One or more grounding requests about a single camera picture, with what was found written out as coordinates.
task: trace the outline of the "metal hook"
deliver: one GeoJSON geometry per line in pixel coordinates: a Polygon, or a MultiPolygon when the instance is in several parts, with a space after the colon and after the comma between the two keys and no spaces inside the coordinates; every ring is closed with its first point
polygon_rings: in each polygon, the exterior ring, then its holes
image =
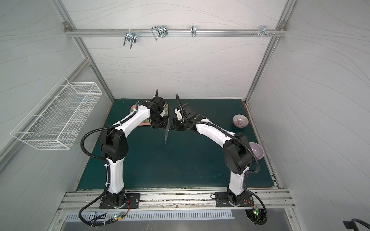
{"type": "Polygon", "coordinates": [[[196,37],[196,28],[195,28],[195,26],[191,26],[191,37],[196,37]]]}
{"type": "Polygon", "coordinates": [[[130,49],[132,48],[132,44],[136,42],[136,35],[134,33],[131,33],[131,30],[129,30],[128,33],[126,33],[125,41],[123,42],[123,46],[125,46],[126,41],[129,41],[131,43],[130,49]]]}
{"type": "Polygon", "coordinates": [[[154,26],[152,27],[152,33],[154,35],[155,40],[158,40],[159,36],[161,36],[161,38],[166,37],[168,31],[166,26],[154,26]]]}
{"type": "Polygon", "coordinates": [[[262,37],[262,36],[271,36],[271,34],[269,34],[269,33],[267,33],[266,32],[266,30],[267,30],[267,27],[266,26],[263,26],[262,28],[261,28],[261,32],[260,33],[258,33],[259,34],[259,36],[260,37],[262,37]]]}

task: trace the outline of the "dark green table surface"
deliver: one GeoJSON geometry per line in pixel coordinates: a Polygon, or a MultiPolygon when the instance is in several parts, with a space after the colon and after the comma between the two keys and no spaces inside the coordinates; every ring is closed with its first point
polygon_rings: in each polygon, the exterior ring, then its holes
{"type": "MultiPolygon", "coordinates": [[[[106,120],[112,125],[127,116],[138,99],[116,99],[106,120]]],[[[175,117],[175,99],[168,99],[169,118],[175,117]]],[[[230,131],[243,132],[249,142],[257,142],[249,124],[237,128],[232,123],[236,114],[246,115],[240,99],[182,99],[193,111],[202,114],[216,125],[230,131]]],[[[127,138],[129,151],[124,161],[123,181],[125,188],[178,188],[178,187],[227,187],[230,171],[225,165],[223,149],[208,137],[193,131],[169,131],[164,145],[164,131],[150,126],[138,126],[127,138]]],[[[93,154],[102,156],[100,140],[93,154]]],[[[248,187],[272,187],[274,183],[264,158],[260,171],[250,174],[248,187]]],[[[90,158],[78,185],[81,189],[105,187],[106,170],[100,160],[90,158]]]]}

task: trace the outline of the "metal vent grille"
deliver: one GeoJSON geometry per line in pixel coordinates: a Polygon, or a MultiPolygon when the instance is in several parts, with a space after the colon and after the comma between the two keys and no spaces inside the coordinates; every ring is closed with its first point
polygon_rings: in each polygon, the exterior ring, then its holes
{"type": "MultiPolygon", "coordinates": [[[[91,220],[105,212],[85,212],[83,218],[91,220]]],[[[105,219],[108,220],[119,212],[107,212],[105,219]]],[[[230,209],[222,210],[181,210],[181,211],[130,211],[122,220],[126,221],[163,221],[163,220],[219,220],[234,219],[230,209]]],[[[65,217],[66,222],[80,221],[77,212],[69,212],[65,217]]]]}

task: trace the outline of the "white wall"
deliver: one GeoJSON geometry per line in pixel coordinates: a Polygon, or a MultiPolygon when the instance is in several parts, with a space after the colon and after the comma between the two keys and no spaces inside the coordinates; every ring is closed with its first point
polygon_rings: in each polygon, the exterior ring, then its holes
{"type": "Polygon", "coordinates": [[[303,230],[370,222],[370,1],[299,0],[249,102],[303,230]]]}
{"type": "Polygon", "coordinates": [[[48,0],[0,3],[0,150],[9,133],[84,60],[48,0]]]}
{"type": "MultiPolygon", "coordinates": [[[[275,28],[286,0],[63,0],[78,29],[275,28]]],[[[244,98],[269,38],[84,38],[115,98],[244,98]]]]}
{"type": "MultiPolygon", "coordinates": [[[[73,39],[65,36],[49,0],[2,1],[0,5],[1,150],[11,139],[11,130],[84,57],[73,39]]],[[[90,67],[78,81],[98,83],[90,67]]],[[[79,139],[102,126],[109,106],[103,93],[70,150],[22,147],[0,173],[0,230],[48,228],[64,193],[74,189],[87,161],[79,139]]],[[[87,140],[88,150],[97,135],[87,140]]]]}

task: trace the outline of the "aluminum rail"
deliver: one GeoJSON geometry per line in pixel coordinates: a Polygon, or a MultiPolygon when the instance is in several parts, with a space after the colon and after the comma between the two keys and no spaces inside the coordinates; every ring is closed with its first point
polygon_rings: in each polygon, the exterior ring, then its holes
{"type": "MultiPolygon", "coordinates": [[[[211,195],[216,191],[226,191],[227,188],[188,188],[188,189],[141,189],[129,190],[130,193],[140,193],[139,208],[135,210],[172,210],[172,209],[225,209],[216,207],[216,201],[211,199],[211,195]]],[[[263,201],[266,208],[295,208],[294,202],[287,189],[271,188],[249,188],[263,201]]],[[[87,201],[94,200],[101,194],[102,190],[77,191],[66,193],[59,205],[58,212],[78,212],[87,201]]],[[[254,203],[261,206],[260,202],[254,198],[254,203]]],[[[100,211],[100,200],[92,204],[86,211],[100,211]]],[[[246,209],[250,206],[245,203],[240,207],[228,207],[227,209],[246,209]]],[[[113,209],[114,211],[124,211],[124,209],[113,209]]]]}
{"type": "MultiPolygon", "coordinates": [[[[67,37],[125,37],[129,30],[70,30],[67,37]]],[[[137,37],[153,37],[151,30],[130,30],[137,37]]],[[[168,29],[166,37],[192,37],[191,29],[168,29]]],[[[197,37],[259,37],[261,29],[197,29],[197,37]]],[[[270,37],[285,36],[286,30],[267,29],[270,37]]]]}

